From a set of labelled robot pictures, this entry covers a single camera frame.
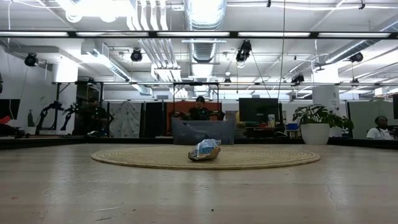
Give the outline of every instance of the gray floor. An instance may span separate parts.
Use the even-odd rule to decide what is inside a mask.
[[[92,152],[112,147],[137,145],[0,151],[0,223],[398,220],[398,151],[287,146],[317,152],[322,159],[303,166],[231,171],[143,169],[90,159]]]

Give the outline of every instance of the person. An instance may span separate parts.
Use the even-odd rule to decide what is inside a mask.
[[[75,125],[74,135],[86,135],[91,131],[101,132],[108,123],[107,112],[104,108],[98,106],[98,100],[91,96],[87,105],[84,106],[77,114],[77,125]]]
[[[189,117],[194,121],[209,120],[209,110],[205,108],[205,98],[198,96],[194,108],[189,109]]]
[[[389,130],[387,129],[388,120],[385,116],[378,116],[374,122],[377,124],[375,128],[368,131],[366,135],[367,139],[378,139],[378,140],[391,140],[394,139]]]

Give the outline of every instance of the chip bag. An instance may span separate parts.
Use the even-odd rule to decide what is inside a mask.
[[[188,153],[188,158],[192,161],[215,159],[221,151],[220,144],[220,140],[205,139]]]

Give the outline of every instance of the jute rug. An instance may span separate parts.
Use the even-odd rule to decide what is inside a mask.
[[[263,169],[308,164],[320,160],[318,154],[282,147],[221,146],[215,160],[193,162],[188,152],[193,146],[132,147],[108,149],[91,155],[96,161],[109,164],[160,169]]]

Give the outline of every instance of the exposed ductwork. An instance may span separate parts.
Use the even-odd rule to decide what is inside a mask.
[[[378,25],[374,29],[373,32],[397,32],[398,30],[398,14],[394,17],[388,19],[382,24]],[[339,62],[346,58],[351,57],[352,55],[359,53],[360,51],[380,42],[381,40],[355,40],[345,45],[344,47],[334,51],[333,53],[327,55],[323,59],[323,63],[321,65],[328,65]]]
[[[187,30],[220,30],[226,11],[226,0],[184,0],[185,23]],[[213,71],[213,65],[203,63],[214,62],[217,44],[192,43],[190,52],[192,62],[200,65],[192,65],[192,73],[198,77],[208,77]]]

